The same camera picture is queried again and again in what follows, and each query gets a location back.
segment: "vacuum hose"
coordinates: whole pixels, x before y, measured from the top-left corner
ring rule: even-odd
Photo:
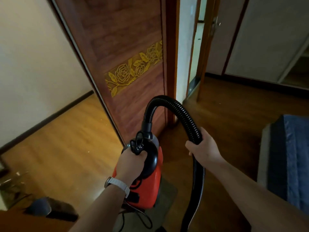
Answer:
[[[187,110],[180,104],[180,102],[165,95],[156,96],[148,103],[145,110],[144,120],[141,128],[143,132],[151,133],[152,118],[156,108],[159,106],[164,106],[168,108],[178,117],[191,142],[193,142],[194,144],[199,144],[203,140],[200,130],[197,128],[195,122],[192,120]],[[182,219],[180,229],[181,232],[187,231],[189,229],[189,225],[200,204],[203,193],[205,169],[199,162],[197,162],[197,160],[193,155],[192,157],[193,157],[193,184],[192,184],[190,202],[186,210],[186,213],[184,214],[184,217]]]

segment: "gray mat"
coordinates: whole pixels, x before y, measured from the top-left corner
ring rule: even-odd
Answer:
[[[142,224],[141,220],[135,213],[125,214],[125,226],[122,232],[131,232],[131,231],[155,231],[159,228],[163,222],[164,218],[172,206],[174,199],[177,195],[177,188],[169,183],[164,178],[161,179],[161,189],[158,202],[154,208],[146,210],[146,214],[151,218],[153,223],[153,228],[148,230]],[[141,215],[141,218],[144,220],[146,225],[150,225],[148,219]],[[118,232],[122,226],[122,215],[120,214],[116,220],[113,232]]]

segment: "red vacuum cleaner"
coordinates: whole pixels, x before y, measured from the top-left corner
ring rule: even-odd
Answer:
[[[196,124],[190,117],[186,109],[175,99],[165,95],[154,97],[147,105],[144,120],[141,125],[141,130],[137,132],[135,139],[132,139],[127,144],[122,152],[131,148],[132,152],[139,155],[143,150],[147,152],[147,158],[141,175],[130,186],[130,193],[125,199],[122,208],[123,225],[124,227],[124,213],[136,212],[141,219],[144,226],[148,229],[152,228],[152,221],[145,214],[145,209],[150,209],[155,206],[159,197],[160,182],[161,182],[161,166],[163,164],[163,153],[159,145],[159,141],[155,135],[152,134],[152,118],[157,107],[164,106],[171,110],[182,123],[188,138],[191,142],[199,144],[202,141],[202,134],[197,128]],[[182,220],[180,231],[187,231],[192,218],[199,206],[204,178],[205,169],[193,157],[193,183],[191,190],[191,198],[185,215]],[[113,177],[117,175],[116,168],[114,169]],[[150,225],[142,220],[140,214],[143,214],[149,220]]]

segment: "watch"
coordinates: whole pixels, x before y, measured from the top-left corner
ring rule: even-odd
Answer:
[[[120,189],[122,189],[126,193],[126,198],[128,197],[130,193],[130,188],[122,181],[109,177],[107,181],[105,182],[104,188],[108,187],[109,184],[113,184],[115,186],[118,186]]]

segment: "white watch strap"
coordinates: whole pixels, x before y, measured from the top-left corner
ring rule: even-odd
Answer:
[[[120,189],[122,189],[126,193],[126,198],[128,197],[130,193],[130,188],[124,182],[118,179],[115,179],[115,178],[111,178],[108,183],[118,186]]]

